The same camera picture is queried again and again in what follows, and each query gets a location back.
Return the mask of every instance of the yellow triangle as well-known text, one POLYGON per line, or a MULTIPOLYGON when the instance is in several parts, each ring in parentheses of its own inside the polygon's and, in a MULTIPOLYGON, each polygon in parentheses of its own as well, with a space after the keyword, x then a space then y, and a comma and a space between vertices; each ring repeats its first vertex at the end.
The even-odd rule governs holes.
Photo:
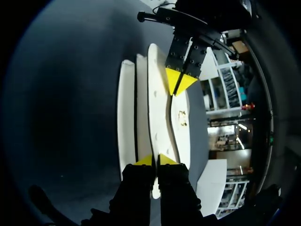
MULTIPOLYGON (((175 71, 170 68, 166 68, 166 74, 168 79, 168 87, 169 87, 169 94, 172 96, 174 93, 175 86, 177 84, 177 81, 180 77, 180 72, 175 71)), ((191 86, 194 82, 196 82, 197 79, 193 78, 189 75, 184 74, 182 81, 180 83, 180 86, 177 90, 176 96, 182 93, 185 89, 187 89, 189 86, 191 86)))
POLYGON ((168 79, 169 94, 172 96, 174 94, 174 89, 177 84, 177 81, 180 77, 180 72, 170 68, 166 68, 166 74, 168 79))
POLYGON ((147 165, 147 166, 151 166, 151 162, 152 162, 152 154, 146 156, 144 159, 136 162, 134 165, 136 166, 142 166, 142 165, 147 165))
POLYGON ((189 75, 184 75, 182 78, 182 81, 180 83, 180 86, 177 90, 176 96, 182 93, 184 90, 186 90, 189 86, 191 86, 193 83, 195 83, 198 79, 193 78, 189 75))
POLYGON ((160 154, 159 157, 160 157, 160 165, 166 165, 166 164, 169 164, 169 165, 178 165, 177 162, 175 162, 174 160, 166 157, 163 154, 160 154))

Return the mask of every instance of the white curved board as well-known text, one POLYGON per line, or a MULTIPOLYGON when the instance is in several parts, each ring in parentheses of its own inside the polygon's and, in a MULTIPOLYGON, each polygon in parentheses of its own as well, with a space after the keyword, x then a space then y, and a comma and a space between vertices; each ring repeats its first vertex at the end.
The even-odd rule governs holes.
POLYGON ((137 153, 138 160, 152 154, 148 119, 147 58, 137 55, 137 153))
POLYGON ((184 91, 174 96, 171 105, 171 122, 174 137, 179 151, 181 163, 187 169, 190 168, 190 124, 189 124, 189 101, 187 92, 184 91))
MULTIPOLYGON (((190 167, 189 102, 186 91, 171 97, 165 70, 166 56, 157 45, 148 50, 148 104, 150 140, 157 163, 158 155, 190 167)), ((155 181, 153 198, 159 198, 155 181)))
POLYGON ((124 60, 121 64, 117 97, 117 133, 119 165, 122 171, 128 164, 136 162, 135 156, 135 64, 124 60))

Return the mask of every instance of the white shelving unit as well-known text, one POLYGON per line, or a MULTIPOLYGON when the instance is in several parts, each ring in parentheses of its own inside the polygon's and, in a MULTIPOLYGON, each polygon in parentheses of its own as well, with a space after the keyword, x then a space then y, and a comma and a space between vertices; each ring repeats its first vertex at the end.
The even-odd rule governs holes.
POLYGON ((226 187, 225 187, 225 191, 229 191, 232 190, 231 192, 231 197, 229 199, 229 201, 221 201, 220 206, 223 207, 219 207, 216 213, 216 216, 218 218, 223 217, 222 212, 229 210, 228 213, 239 209, 240 207, 243 206, 243 195, 246 191, 246 186, 249 183, 249 181, 231 181, 231 182, 226 182, 226 187))
POLYGON ((226 113, 226 112, 230 112, 230 111, 240 111, 241 107, 242 107, 242 100, 241 100, 241 96, 240 96, 240 92, 239 92, 239 85, 238 85, 238 82, 236 80, 236 77, 235 77, 233 69, 232 69, 232 67, 242 65, 242 63, 240 61, 232 62, 229 59, 228 54, 225 54, 225 56, 226 56, 228 62, 226 64, 219 65, 212 49, 207 48, 207 55, 204 59, 204 62, 203 62, 202 68, 201 68, 201 75, 199 78, 201 81, 209 82, 209 87, 210 87, 211 96, 212 96, 212 104, 213 104, 214 109, 211 111, 207 111, 207 114, 219 114, 219 113, 226 113), (231 107, 231 104, 229 102, 228 92, 226 89, 226 84, 225 84, 223 73, 222 73, 223 69, 229 69, 230 73, 232 74, 233 81, 235 83, 238 100, 239 100, 239 106, 231 107), (225 108, 220 108, 218 106, 215 92, 214 92, 214 84, 212 82, 212 80, 215 78, 220 78, 220 80, 221 80, 222 89, 223 89, 225 101, 226 101, 225 108))

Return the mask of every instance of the ceiling light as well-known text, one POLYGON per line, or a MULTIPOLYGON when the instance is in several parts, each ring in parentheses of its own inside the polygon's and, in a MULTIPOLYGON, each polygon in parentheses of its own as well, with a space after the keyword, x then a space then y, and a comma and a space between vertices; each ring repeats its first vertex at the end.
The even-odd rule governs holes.
POLYGON ((239 166, 240 167, 240 173, 241 173, 241 175, 243 175, 243 169, 241 168, 241 166, 239 166))
POLYGON ((239 142, 241 148, 245 149, 245 146, 243 145, 243 143, 241 142, 241 140, 239 139, 239 137, 237 137, 236 140, 239 142))
POLYGON ((242 124, 238 124, 238 126, 239 126, 240 128, 243 128, 244 130, 246 130, 246 129, 247 129, 247 127, 246 127, 246 126, 244 126, 244 125, 242 125, 242 124))

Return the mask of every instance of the gray floor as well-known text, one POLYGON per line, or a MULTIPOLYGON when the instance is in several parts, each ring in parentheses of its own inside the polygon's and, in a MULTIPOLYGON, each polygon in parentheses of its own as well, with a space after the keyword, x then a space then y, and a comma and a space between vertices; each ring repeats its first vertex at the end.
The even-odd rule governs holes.
MULTIPOLYGON (((23 36, 4 80, 1 129, 16 184, 27 201, 28 187, 41 186, 77 223, 91 208, 108 211, 120 184, 121 61, 146 55, 151 43, 167 53, 173 38, 166 25, 139 23, 140 10, 150 8, 136 0, 52 1, 23 36)), ((200 85, 188 94, 195 188, 208 159, 207 126, 200 85)), ((153 201, 152 225, 159 213, 153 201)))

